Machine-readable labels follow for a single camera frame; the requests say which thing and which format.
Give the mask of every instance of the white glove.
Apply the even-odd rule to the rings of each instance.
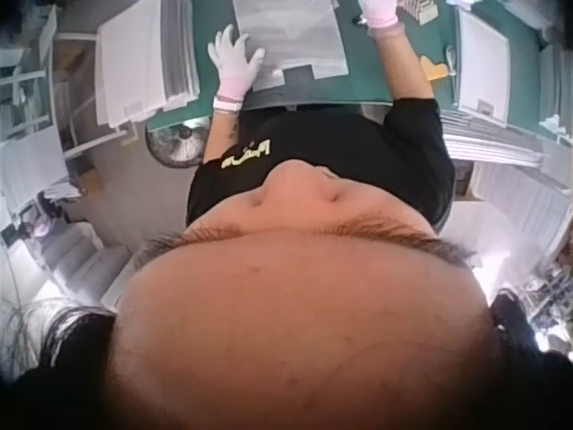
[[[398,0],[358,0],[371,29],[386,29],[398,23]]]
[[[233,45],[232,33],[232,24],[223,33],[218,32],[215,44],[209,43],[209,56],[218,69],[220,85],[217,96],[240,103],[259,74],[265,50],[257,49],[251,61],[247,62],[245,44],[249,35],[244,34]]]

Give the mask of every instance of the pink wristband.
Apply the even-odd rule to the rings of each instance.
[[[366,17],[366,22],[368,23],[368,27],[371,29],[385,29],[387,27],[392,27],[398,23],[398,16],[394,15],[392,17],[384,16],[384,17],[376,17],[372,16],[368,13],[365,13],[364,16]]]

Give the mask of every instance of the white wristband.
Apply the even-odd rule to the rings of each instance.
[[[216,110],[226,110],[227,112],[240,112],[243,102],[240,101],[223,101],[217,97],[213,100],[213,107]]]

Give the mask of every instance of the dark hair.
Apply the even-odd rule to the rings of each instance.
[[[86,309],[56,317],[38,366],[15,383],[2,385],[2,405],[14,423],[24,428],[113,426],[102,382],[114,322],[112,314]],[[500,342],[500,350],[499,370],[492,371],[474,400],[458,411],[460,420],[453,427],[549,428],[567,422],[573,407],[571,363],[559,354],[542,354],[507,339]]]

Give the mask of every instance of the desk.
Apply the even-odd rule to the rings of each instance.
[[[435,0],[440,17],[420,27],[407,13],[398,10],[416,53],[428,56],[435,64],[445,63],[445,48],[456,43],[456,10],[445,0]],[[340,0],[336,10],[350,74],[311,81],[310,67],[286,71],[287,85],[260,91],[258,98],[247,98],[245,108],[265,108],[301,103],[390,103],[389,88],[383,78],[376,48],[365,28],[352,19],[360,13],[355,0]],[[218,88],[218,74],[207,54],[207,45],[217,31],[236,24],[232,0],[194,0],[194,40],[201,80],[201,97],[187,107],[158,114],[150,119],[150,130],[210,116]],[[497,0],[483,0],[474,13],[509,38],[511,49],[511,99],[509,124],[535,133],[539,123],[540,41],[537,32],[509,13]],[[455,109],[451,80],[434,83],[436,99],[442,109]]]

